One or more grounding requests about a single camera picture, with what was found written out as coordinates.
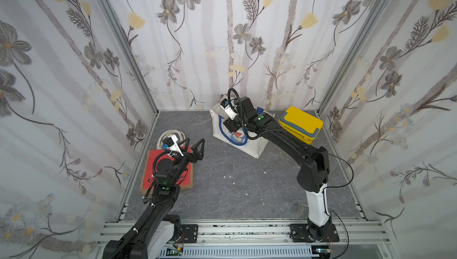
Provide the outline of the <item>white Doraemon canvas bag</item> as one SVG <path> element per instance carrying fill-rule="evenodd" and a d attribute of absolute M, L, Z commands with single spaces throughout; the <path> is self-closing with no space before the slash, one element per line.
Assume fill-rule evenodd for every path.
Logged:
<path fill-rule="evenodd" d="M 255 159 L 259 159 L 268 144 L 268 140 L 265 138 L 250 140 L 241 129 L 237 132 L 230 132 L 223 124 L 225 120 L 230 120 L 230 118 L 224 109 L 220 107 L 219 103 L 213 105 L 209 112 L 213 122 L 213 136 L 216 139 L 225 142 Z"/>

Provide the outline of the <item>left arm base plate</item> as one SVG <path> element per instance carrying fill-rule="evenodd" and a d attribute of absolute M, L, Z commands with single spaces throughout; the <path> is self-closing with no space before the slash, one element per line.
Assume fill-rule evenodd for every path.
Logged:
<path fill-rule="evenodd" d="M 198 225 L 182 225 L 177 243 L 195 244 L 198 240 Z"/>

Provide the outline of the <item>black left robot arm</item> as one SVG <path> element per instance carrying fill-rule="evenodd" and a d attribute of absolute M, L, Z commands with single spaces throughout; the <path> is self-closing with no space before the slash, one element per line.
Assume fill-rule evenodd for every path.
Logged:
<path fill-rule="evenodd" d="M 111 240 L 102 252 L 104 259 L 157 259 L 169 242 L 183 243 L 180 217 L 169 215 L 178 200 L 182 174 L 188 165 L 204 157 L 205 140 L 194 145 L 190 139 L 163 140 L 162 149 L 152 162 L 153 180 L 142 197 L 145 211 L 118 240 Z"/>

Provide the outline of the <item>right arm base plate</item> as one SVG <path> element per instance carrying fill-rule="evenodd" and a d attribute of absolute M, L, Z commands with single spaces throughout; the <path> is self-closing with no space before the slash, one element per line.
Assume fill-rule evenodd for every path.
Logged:
<path fill-rule="evenodd" d="M 315 224 L 291 224 L 289 237 L 294 243 L 339 242 L 339 234 L 334 224 L 317 227 Z"/>

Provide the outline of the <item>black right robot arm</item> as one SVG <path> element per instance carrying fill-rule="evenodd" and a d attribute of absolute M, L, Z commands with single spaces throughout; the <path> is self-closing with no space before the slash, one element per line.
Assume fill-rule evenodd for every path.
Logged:
<path fill-rule="evenodd" d="M 329 153 L 324 147 L 316 148 L 301 141 L 289 131 L 281 127 L 271 115 L 258 113 L 250 98 L 240 97 L 239 93 L 230 88 L 227 98 L 221 107 L 228 114 L 224 126 L 230 132 L 239 130 L 250 141 L 265 138 L 287 153 L 300 167 L 297 174 L 298 184 L 307 193 L 308 217 L 303 228 L 304 235 L 299 238 L 303 242 L 338 242 L 338 233 L 332 222 L 332 211 L 327 204 L 327 190 L 344 188 L 344 185 L 328 186 L 330 175 L 329 157 L 344 161 L 341 157 Z"/>

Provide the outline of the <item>red jute Christmas bag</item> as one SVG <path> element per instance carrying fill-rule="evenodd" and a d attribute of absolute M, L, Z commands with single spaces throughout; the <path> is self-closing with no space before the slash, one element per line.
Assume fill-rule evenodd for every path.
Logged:
<path fill-rule="evenodd" d="M 153 166 L 153 163 L 156 160 L 156 158 L 159 156 L 161 152 L 163 152 L 163 140 L 172 135 L 174 135 L 178 139 L 178 142 L 181 142 L 185 139 L 185 134 L 183 132 L 174 129 L 167 130 L 160 135 L 157 141 L 156 148 L 151 149 L 148 152 L 146 157 L 144 173 L 142 175 L 142 180 L 140 182 L 140 192 L 142 195 L 146 194 L 147 189 L 150 187 L 153 180 L 155 179 L 154 175 L 164 174 L 166 168 L 172 167 L 172 161 L 174 159 L 170 156 L 161 156 L 157 160 L 155 167 Z M 190 190 L 194 187 L 194 166 L 192 163 L 188 164 L 186 170 L 180 176 L 177 183 L 180 185 L 182 190 Z"/>

